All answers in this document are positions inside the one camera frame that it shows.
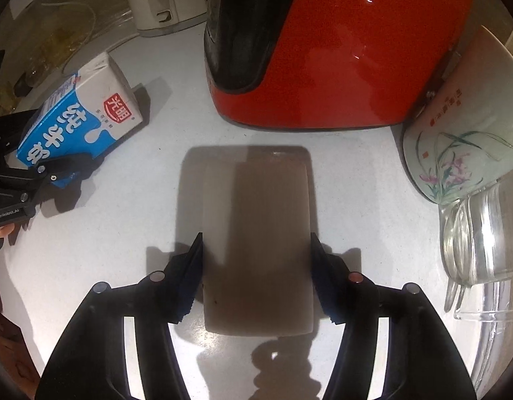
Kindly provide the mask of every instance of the tabletop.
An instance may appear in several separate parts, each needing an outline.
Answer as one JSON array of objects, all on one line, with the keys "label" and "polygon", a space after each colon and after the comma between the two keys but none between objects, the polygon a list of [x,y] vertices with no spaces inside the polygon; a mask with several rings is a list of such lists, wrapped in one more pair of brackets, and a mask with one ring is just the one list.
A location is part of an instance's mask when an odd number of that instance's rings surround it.
[{"label": "tabletop", "polygon": [[[4,314],[22,328],[38,370],[94,283],[134,284],[188,248],[201,231],[196,204],[211,157],[273,149],[306,163],[313,182],[311,226],[326,249],[377,284],[418,283],[471,371],[480,324],[443,313],[447,279],[438,208],[408,180],[396,131],[280,132],[226,121],[210,98],[203,29],[135,38],[111,52],[147,124],[80,189],[45,201],[27,229],[0,251]],[[321,398],[343,326],[316,314],[311,334],[230,337],[205,330],[203,306],[195,301],[183,322],[170,325],[191,398]],[[388,321],[380,325],[370,398],[380,395],[385,370]],[[143,398],[130,319],[125,335],[131,393]]]}]

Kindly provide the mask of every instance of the blue and white milk carton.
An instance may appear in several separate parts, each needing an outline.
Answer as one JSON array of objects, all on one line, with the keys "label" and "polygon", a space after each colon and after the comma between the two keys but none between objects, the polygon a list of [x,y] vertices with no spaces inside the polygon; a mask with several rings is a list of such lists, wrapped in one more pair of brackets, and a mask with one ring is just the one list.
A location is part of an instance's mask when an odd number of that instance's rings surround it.
[{"label": "blue and white milk carton", "polygon": [[44,102],[16,156],[29,167],[41,159],[71,153],[96,157],[141,121],[127,79],[114,60],[102,53]]}]

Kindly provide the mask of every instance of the metal bolt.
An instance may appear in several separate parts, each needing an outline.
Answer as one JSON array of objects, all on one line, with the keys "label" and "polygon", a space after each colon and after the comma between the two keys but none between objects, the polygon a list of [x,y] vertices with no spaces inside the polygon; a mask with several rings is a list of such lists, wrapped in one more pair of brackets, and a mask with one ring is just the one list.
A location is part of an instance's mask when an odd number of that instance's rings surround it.
[{"label": "metal bolt", "polygon": [[149,275],[149,279],[153,283],[158,283],[159,281],[162,281],[164,278],[165,278],[165,275],[164,275],[164,272],[162,272],[162,271],[155,271]]},{"label": "metal bolt", "polygon": [[413,295],[417,295],[421,291],[420,286],[416,283],[408,283],[405,288],[408,293],[412,293]]},{"label": "metal bolt", "polygon": [[349,281],[351,281],[352,283],[357,283],[357,284],[364,281],[364,276],[360,272],[351,272],[349,274],[348,278],[349,278]]},{"label": "metal bolt", "polygon": [[108,288],[108,284],[104,281],[95,283],[92,287],[94,293],[103,293]]}]

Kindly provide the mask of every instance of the black clamp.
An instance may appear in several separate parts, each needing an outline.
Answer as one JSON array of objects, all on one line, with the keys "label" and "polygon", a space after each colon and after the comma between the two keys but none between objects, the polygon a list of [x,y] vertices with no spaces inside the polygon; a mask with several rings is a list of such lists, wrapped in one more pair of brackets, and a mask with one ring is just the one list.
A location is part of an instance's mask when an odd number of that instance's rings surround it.
[{"label": "black clamp", "polygon": [[[421,288],[373,284],[326,254],[311,237],[312,277],[333,322],[346,323],[324,400],[366,400],[372,378],[378,318],[390,318],[384,400],[476,400],[464,363]],[[138,284],[112,289],[97,283],[53,351],[36,400],[132,400],[125,366],[123,317],[133,316],[147,400],[189,400],[168,323],[180,322],[201,283],[203,238],[186,254]]]},{"label": "black clamp", "polygon": [[76,176],[86,179],[101,162],[89,153],[77,153],[43,159],[28,169],[9,167],[5,155],[18,148],[36,114],[29,110],[0,117],[0,227],[33,217],[36,195],[44,185]]}]

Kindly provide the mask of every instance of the floral pattern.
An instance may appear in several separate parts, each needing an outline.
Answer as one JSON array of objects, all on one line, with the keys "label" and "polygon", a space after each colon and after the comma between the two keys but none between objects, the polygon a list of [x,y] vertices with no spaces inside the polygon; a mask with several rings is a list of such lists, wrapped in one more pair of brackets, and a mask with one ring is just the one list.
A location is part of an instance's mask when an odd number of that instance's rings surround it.
[{"label": "floral pattern", "polygon": [[[423,170],[423,174],[420,174],[419,177],[423,182],[425,182],[426,186],[429,188],[432,194],[432,198],[437,203],[443,202],[446,197],[454,196],[457,191],[461,191],[463,189],[466,182],[470,182],[473,178],[473,174],[471,171],[468,171],[468,168],[465,164],[466,157],[471,156],[471,153],[459,153],[457,155],[454,150],[455,148],[462,145],[467,145],[475,149],[482,150],[490,159],[498,161],[498,159],[494,158],[492,155],[486,152],[481,146],[469,141],[469,136],[480,134],[489,137],[508,148],[513,149],[513,145],[511,145],[506,140],[495,134],[490,134],[487,132],[469,131],[458,136],[448,134],[446,132],[440,132],[434,146],[434,152],[436,154],[435,169],[433,170],[432,168],[429,168],[427,171],[420,159],[419,154],[419,143],[422,133],[423,132],[420,132],[416,140],[416,157]],[[442,150],[440,154],[438,154],[438,139],[440,136],[450,139],[451,143],[444,150]],[[481,184],[482,180],[482,178],[477,180],[477,182],[474,182],[473,185]]]}]

